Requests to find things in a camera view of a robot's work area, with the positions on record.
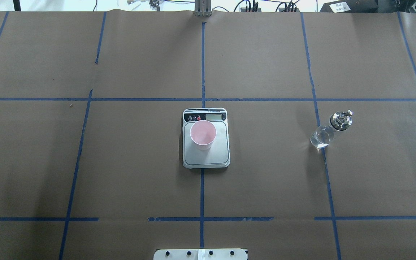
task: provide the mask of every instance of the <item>clear liquid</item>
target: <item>clear liquid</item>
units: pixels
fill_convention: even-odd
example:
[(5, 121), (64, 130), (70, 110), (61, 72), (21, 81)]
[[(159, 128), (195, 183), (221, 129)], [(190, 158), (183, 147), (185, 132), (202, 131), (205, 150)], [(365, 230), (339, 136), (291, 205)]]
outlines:
[(335, 129), (331, 126), (320, 126), (311, 136), (313, 146), (321, 149), (326, 147), (335, 138)]

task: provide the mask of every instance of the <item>white label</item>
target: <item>white label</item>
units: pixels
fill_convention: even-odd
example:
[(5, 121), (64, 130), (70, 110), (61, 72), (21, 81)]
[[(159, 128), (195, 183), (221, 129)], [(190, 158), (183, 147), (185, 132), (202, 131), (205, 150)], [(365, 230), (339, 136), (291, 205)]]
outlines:
[(349, 7), (349, 5), (346, 2), (332, 4), (332, 5), (330, 5), (330, 8), (334, 13), (341, 13), (341, 12), (345, 12), (347, 10), (351, 10), (351, 8)]

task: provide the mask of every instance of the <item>metal clamp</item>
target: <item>metal clamp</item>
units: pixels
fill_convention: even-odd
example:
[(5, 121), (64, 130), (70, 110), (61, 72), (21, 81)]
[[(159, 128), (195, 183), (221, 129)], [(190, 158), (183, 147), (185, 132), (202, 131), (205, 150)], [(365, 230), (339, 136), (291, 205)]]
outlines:
[(211, 0), (195, 0), (195, 16), (211, 16)]

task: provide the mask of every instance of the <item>digital kitchen scale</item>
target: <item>digital kitchen scale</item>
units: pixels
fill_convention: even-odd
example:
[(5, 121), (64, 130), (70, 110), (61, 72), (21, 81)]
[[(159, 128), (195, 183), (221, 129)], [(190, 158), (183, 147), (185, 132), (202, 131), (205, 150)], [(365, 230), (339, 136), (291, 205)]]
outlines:
[[(216, 138), (208, 150), (200, 150), (190, 138), (190, 128), (200, 120), (216, 127)], [(228, 112), (224, 108), (189, 108), (182, 115), (183, 165), (186, 168), (224, 168), (231, 163)]]

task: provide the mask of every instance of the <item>gray table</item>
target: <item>gray table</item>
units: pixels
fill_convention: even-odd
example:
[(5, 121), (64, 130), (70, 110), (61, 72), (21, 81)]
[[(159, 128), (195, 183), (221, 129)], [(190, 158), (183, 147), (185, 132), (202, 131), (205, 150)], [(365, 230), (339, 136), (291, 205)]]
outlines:
[[(194, 107), (228, 168), (183, 167)], [(0, 13), (0, 259), (200, 247), (416, 259), (416, 15)]]

